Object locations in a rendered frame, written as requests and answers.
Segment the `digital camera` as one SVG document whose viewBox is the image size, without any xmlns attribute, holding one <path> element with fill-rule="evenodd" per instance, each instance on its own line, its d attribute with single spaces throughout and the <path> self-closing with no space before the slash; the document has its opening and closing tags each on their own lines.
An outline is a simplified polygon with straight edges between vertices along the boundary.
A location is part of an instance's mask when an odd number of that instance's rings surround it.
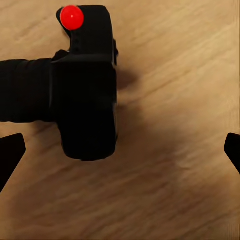
<svg viewBox="0 0 240 240">
<path fill-rule="evenodd" d="M 97 161 L 116 152 L 117 43 L 103 5 L 66 5 L 56 13 L 70 49 L 54 58 L 0 61 L 0 122 L 57 123 L 63 152 Z"/>
</svg>

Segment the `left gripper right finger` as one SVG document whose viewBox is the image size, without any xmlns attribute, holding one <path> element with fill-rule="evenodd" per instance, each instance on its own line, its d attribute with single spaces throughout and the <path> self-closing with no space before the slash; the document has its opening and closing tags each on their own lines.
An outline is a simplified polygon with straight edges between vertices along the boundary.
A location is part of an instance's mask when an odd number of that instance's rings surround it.
<svg viewBox="0 0 240 240">
<path fill-rule="evenodd" d="M 240 135 L 235 133 L 229 133 L 227 135 L 224 151 L 235 165 L 240 173 Z"/>
</svg>

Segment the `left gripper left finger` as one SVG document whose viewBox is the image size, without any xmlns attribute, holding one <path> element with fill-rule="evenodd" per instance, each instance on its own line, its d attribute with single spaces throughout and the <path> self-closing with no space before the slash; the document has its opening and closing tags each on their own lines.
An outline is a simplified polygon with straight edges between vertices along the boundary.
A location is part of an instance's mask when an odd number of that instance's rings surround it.
<svg viewBox="0 0 240 240">
<path fill-rule="evenodd" d="M 25 141 L 21 133 L 0 138 L 0 193 L 25 152 Z"/>
</svg>

